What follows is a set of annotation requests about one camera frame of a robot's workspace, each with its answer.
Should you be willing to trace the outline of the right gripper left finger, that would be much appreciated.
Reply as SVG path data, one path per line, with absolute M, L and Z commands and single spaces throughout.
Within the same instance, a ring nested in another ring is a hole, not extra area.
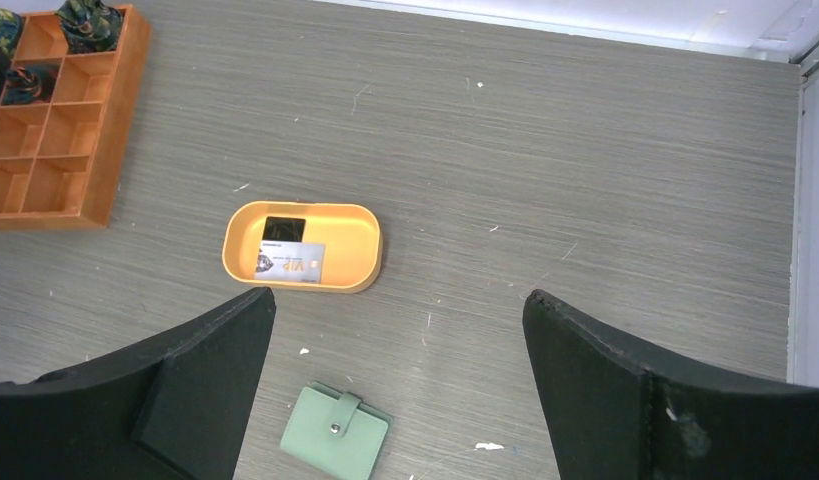
M 0 382 L 0 479 L 230 479 L 270 343 L 272 291 L 28 383 Z

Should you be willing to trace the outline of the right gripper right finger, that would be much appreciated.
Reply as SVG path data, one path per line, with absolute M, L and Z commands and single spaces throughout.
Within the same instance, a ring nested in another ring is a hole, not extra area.
M 819 479 L 819 388 L 677 354 L 541 291 L 522 325 L 564 479 Z

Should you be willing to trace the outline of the white grey card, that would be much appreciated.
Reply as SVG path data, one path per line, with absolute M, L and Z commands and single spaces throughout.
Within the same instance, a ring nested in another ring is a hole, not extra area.
M 262 281 L 321 282 L 325 245 L 309 242 L 261 241 L 254 278 Z

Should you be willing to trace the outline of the green card holder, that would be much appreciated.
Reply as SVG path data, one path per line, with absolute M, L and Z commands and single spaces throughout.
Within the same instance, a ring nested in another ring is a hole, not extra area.
M 280 448 L 337 479 L 368 480 L 392 422 L 351 392 L 311 382 L 292 409 Z

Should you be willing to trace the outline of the orange oval tray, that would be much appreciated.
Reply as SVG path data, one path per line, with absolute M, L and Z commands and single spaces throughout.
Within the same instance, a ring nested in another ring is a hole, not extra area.
M 357 293 L 379 275 L 384 235 L 357 204 L 254 201 L 227 226 L 222 263 L 255 286 Z

